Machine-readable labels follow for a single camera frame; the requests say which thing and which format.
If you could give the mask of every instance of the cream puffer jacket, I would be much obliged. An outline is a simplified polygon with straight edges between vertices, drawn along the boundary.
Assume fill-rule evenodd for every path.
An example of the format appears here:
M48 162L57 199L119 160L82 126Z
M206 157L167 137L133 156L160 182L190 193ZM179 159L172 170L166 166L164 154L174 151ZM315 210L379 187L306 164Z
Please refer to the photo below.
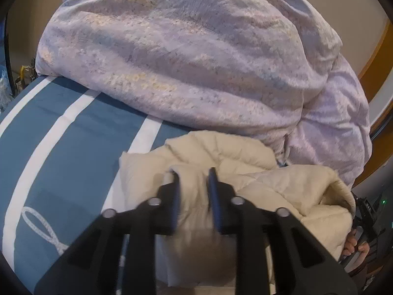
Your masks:
M208 208L206 179L215 167L219 180L255 206L289 209L338 259L352 225L355 201L350 189L329 167L291 165L279 168L273 151L258 140L211 131L191 132L169 139L147 154L123 153L122 189L128 209L153 197L157 189L180 177L181 205L174 236L156 239L157 279L168 286L232 285L235 240L219 235ZM272 262L268 256L271 287ZM232 288L221 288L233 294Z

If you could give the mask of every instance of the striped bed sheet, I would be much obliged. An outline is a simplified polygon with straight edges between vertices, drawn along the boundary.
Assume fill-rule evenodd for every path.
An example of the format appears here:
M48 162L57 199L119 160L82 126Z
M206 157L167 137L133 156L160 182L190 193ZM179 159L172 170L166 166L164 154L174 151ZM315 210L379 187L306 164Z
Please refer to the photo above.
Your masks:
M41 76L0 114L0 238L32 292L103 209L124 210L118 158L190 129L63 77Z

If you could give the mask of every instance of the metal bolt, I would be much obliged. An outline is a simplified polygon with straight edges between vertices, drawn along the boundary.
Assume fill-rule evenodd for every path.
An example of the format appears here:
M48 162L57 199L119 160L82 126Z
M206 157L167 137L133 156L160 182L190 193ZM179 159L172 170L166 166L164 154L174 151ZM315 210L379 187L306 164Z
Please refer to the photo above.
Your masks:
M112 217L114 217L116 215L116 211L114 210L114 209L112 209L112 208L107 208L106 210L104 210L103 212L102 212L102 216L104 217L104 218L112 218Z
M279 209L277 209L276 212L277 212L277 214L278 214L279 216L281 216L282 218L286 218L287 216L290 215L289 210L288 210L287 208L284 208L284 207L280 207Z
M161 204L161 200L158 197L152 197L148 203L150 206L158 206Z
M244 199L240 196L235 196L231 199L231 203L235 205L243 205Z

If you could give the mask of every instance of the bed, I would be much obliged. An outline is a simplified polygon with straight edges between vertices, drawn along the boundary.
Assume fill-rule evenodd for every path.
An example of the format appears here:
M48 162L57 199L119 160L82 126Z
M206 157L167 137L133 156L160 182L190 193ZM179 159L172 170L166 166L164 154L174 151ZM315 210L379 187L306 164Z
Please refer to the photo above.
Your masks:
M29 85L0 115L2 252L28 290L101 210L124 209L123 151L189 131L66 78Z

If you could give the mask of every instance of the white stripe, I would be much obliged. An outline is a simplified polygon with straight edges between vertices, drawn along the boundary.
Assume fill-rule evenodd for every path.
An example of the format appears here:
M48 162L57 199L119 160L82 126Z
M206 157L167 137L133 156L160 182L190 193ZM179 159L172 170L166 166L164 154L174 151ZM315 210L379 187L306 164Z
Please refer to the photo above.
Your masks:
M3 255L8 264L14 269L14 243L16 238L16 227L18 226L20 215L26 202L31 185L38 172L43 166L48 155L60 140L66 129L75 118L81 113L99 94L97 91L87 90L79 99L72 103L64 114L57 119L55 124L44 136L40 144L35 148L30 156L9 202L4 218L3 228Z
M4 120L0 123L0 138L3 135L5 129L11 124L12 120L16 115L25 107L25 105L40 92L45 86L52 82L56 77L48 76L39 82L33 89L27 93L20 101L12 108L12 110L7 114Z
M157 133L160 130L162 120L148 116L143 122L141 128L136 134L128 153L148 153L156 139ZM107 198L105 199L102 210L107 208L114 208L118 212L125 211L124 194L121 190L120 171L117 172L115 180L109 189Z

